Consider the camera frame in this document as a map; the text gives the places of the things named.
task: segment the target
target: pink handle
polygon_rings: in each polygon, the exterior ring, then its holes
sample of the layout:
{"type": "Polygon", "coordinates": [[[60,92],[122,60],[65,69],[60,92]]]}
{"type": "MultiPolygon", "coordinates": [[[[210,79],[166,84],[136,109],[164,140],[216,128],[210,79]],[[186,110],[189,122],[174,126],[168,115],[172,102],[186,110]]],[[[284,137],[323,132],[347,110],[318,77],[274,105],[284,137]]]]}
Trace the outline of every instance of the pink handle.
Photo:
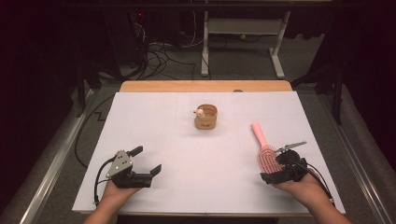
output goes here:
{"type": "Polygon", "coordinates": [[[260,126],[259,122],[255,122],[251,124],[251,129],[253,130],[254,134],[256,134],[257,139],[259,139],[260,145],[262,147],[267,145],[267,141],[265,141],[264,134],[262,133],[262,127],[260,126]]]}

